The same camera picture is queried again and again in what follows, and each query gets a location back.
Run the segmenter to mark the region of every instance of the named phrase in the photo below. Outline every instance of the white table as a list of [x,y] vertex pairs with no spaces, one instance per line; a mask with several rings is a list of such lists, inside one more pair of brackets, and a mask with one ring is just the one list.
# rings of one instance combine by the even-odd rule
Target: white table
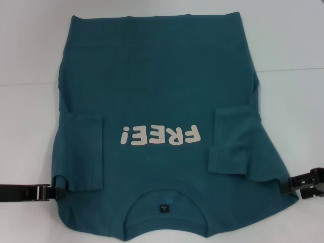
[[[324,167],[324,4],[321,0],[0,0],[0,184],[49,183],[58,120],[58,67],[72,15],[241,13],[260,79],[264,127],[291,175]],[[132,242],[323,241],[324,199],[205,239],[174,230]],[[55,201],[0,204],[0,241],[118,242],[72,231]]]

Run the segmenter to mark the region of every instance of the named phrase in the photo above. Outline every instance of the black clamp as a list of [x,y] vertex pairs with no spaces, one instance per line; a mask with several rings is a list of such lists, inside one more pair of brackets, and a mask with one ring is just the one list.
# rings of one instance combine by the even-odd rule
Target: black clamp
[[50,199],[64,199],[64,188],[40,185],[0,185],[0,203],[9,201],[49,201]]
[[284,194],[300,190],[303,199],[315,196],[324,196],[324,168],[315,168],[310,173],[290,177],[288,182],[281,185]]

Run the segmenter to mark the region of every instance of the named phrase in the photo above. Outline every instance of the fabric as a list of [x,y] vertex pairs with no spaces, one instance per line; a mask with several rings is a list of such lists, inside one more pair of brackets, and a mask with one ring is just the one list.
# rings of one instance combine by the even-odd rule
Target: fabric
[[80,19],[59,72],[52,184],[67,227],[204,237],[289,207],[239,13]]

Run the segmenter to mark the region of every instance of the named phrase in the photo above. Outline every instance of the white surface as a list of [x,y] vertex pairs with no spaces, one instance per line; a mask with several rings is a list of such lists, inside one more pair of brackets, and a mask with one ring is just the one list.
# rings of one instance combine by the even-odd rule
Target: white surface
[[[0,0],[0,184],[49,183],[57,73],[71,15],[82,18],[240,11],[258,71],[324,68],[320,0]],[[292,175],[324,167],[324,69],[259,72],[263,124]],[[208,239],[159,230],[131,242],[322,243],[324,199],[299,201]],[[0,242],[118,242],[67,229],[54,201],[0,204]]]

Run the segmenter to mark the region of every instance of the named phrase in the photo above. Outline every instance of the teal t-shirt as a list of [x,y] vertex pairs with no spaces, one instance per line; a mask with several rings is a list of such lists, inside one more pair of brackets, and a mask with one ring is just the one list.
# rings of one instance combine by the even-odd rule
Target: teal t-shirt
[[258,84],[239,13],[73,16],[52,161],[62,221],[121,240],[209,237],[295,203]]

